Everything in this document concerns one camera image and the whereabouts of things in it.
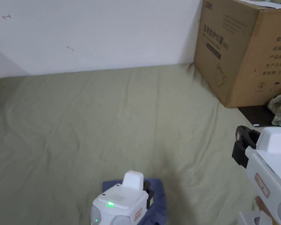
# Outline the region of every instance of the green led light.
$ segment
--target green led light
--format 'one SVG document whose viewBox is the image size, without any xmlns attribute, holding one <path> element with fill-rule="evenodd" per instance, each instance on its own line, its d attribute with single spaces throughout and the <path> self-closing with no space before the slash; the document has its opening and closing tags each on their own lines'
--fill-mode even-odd
<svg viewBox="0 0 281 225">
<path fill-rule="evenodd" d="M 114 207 L 114 204 L 112 202 L 107 202 L 108 207 Z"/>
</svg>

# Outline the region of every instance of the mattress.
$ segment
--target mattress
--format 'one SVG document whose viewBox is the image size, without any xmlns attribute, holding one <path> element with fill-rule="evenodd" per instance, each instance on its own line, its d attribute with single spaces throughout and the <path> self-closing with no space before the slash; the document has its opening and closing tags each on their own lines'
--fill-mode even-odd
<svg viewBox="0 0 281 225">
<path fill-rule="evenodd" d="M 0 79 L 0 224 L 89 224 L 103 181 L 160 178 L 168 224 L 236 224 L 254 189 L 193 65 Z"/>
</svg>

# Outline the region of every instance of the black clamp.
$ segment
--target black clamp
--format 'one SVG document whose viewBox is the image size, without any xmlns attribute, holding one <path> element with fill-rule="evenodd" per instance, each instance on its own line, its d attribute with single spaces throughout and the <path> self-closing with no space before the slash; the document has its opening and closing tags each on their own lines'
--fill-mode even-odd
<svg viewBox="0 0 281 225">
<path fill-rule="evenodd" d="M 154 202 L 154 191 L 150 190 L 150 186 L 151 186 L 150 181 L 145 180 L 143 182 L 143 190 L 145 190 L 149 195 L 149 198 L 147 200 L 147 209 L 150 209 L 150 207 L 152 206 L 152 204 Z"/>
<path fill-rule="evenodd" d="M 248 157 L 245 155 L 245 150 L 249 146 L 256 149 L 259 136 L 260 132 L 246 126 L 238 126 L 236 129 L 236 142 L 234 143 L 232 158 L 244 168 L 246 168 L 249 161 Z"/>
</svg>

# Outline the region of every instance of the cardboard box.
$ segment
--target cardboard box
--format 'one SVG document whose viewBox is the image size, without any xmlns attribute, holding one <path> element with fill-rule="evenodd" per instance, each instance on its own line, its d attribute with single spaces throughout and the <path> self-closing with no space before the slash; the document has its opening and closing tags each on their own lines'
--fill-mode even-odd
<svg viewBox="0 0 281 225">
<path fill-rule="evenodd" d="M 194 64 L 227 108 L 281 94 L 281 9 L 204 0 Z"/>
</svg>

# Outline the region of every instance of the black bracket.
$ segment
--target black bracket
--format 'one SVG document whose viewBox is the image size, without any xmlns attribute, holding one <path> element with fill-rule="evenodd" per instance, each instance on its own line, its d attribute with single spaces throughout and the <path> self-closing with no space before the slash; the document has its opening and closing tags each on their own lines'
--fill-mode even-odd
<svg viewBox="0 0 281 225">
<path fill-rule="evenodd" d="M 234 143 L 232 158 L 244 168 L 246 168 L 249 161 L 248 157 L 245 155 L 245 150 L 249 146 L 256 149 L 259 136 L 260 132 L 246 126 L 238 126 L 236 129 L 236 142 Z"/>
</svg>

